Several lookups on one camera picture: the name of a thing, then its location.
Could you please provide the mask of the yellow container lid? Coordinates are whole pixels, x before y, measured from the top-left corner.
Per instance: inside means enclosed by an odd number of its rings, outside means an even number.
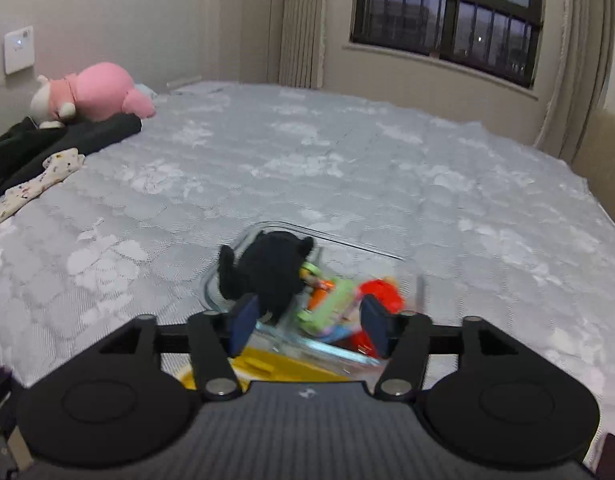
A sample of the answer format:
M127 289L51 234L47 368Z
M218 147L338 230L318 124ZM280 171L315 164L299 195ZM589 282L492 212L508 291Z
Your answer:
M350 356L303 351L297 348L247 347L228 364L246 391L253 382L353 382L375 374L376 359L353 360Z

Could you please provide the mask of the black garment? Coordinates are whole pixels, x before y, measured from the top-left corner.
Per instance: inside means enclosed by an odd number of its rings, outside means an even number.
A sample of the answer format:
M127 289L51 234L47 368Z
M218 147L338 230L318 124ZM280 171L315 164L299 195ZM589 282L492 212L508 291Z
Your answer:
M0 197L13 186L29 181L43 170L50 155L76 148L91 155L142 130L134 114L115 114L103 122L78 120L65 127L40 129L30 118L0 136Z

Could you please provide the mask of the beige headboard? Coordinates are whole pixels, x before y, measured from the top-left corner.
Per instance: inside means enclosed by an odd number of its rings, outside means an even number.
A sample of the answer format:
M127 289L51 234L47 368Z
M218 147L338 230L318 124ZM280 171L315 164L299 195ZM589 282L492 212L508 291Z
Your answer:
M615 114L595 110L589 118L573 171L587 181L615 223Z

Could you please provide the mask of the white patterned cloth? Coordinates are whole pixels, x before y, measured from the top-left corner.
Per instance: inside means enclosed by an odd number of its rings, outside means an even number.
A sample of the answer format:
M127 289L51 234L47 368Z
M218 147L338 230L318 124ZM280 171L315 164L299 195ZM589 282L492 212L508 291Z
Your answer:
M0 198L0 224L46 190L74 174L82 166L85 156L76 148L57 152L43 162L44 171L33 179L9 188Z

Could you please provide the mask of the black plush cat toy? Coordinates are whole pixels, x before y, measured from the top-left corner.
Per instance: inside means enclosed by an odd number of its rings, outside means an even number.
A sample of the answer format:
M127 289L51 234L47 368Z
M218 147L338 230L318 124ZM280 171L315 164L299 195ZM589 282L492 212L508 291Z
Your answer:
M300 272L314 248L314 238L287 231L260 231L236 258L234 249L219 251L219 291L226 300L253 294L259 299L260 320L275 325L302 292Z

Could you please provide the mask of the dark window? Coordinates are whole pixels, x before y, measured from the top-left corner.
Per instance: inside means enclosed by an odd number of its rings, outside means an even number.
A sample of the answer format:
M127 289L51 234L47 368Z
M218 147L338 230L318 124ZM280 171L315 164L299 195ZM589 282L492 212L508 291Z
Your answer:
M354 0L351 39L530 88L542 28L543 0Z

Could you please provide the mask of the white wall switch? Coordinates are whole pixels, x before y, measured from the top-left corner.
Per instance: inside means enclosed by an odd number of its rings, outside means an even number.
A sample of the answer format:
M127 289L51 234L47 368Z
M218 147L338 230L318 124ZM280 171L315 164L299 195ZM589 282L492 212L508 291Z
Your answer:
M3 51L6 76L33 67L35 63L33 27L27 26L8 32L4 36Z

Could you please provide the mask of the green carrot toy keychain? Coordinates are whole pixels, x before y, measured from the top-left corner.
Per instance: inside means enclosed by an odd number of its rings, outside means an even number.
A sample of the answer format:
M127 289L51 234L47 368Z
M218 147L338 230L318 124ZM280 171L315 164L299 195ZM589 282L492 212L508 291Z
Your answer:
M299 327L313 337L333 333L351 311L357 297L357 284L347 278L326 278L315 264L301 266L300 278L311 293L306 306L297 314Z

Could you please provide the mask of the red plastic pig toy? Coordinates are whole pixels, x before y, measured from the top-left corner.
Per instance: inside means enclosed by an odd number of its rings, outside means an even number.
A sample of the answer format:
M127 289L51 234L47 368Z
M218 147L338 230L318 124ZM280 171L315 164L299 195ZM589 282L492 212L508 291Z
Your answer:
M354 348L372 358L385 358L397 336L405 300L393 281L370 280L356 292L358 328L351 336Z

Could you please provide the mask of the pink plush toy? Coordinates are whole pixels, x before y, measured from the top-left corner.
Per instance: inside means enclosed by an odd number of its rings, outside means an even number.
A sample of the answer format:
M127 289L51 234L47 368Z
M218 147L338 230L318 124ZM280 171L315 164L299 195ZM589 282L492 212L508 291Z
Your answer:
M154 117L150 96L140 91L120 65L98 63L59 79L38 76L40 88L32 96L31 119L41 128L61 127L75 119L103 122L115 114Z

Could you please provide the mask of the beige curtain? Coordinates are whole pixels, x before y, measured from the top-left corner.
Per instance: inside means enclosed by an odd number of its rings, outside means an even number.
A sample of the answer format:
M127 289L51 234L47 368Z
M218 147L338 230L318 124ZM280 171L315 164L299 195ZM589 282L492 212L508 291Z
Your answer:
M280 76L283 86L321 89L324 78L327 0L285 0Z

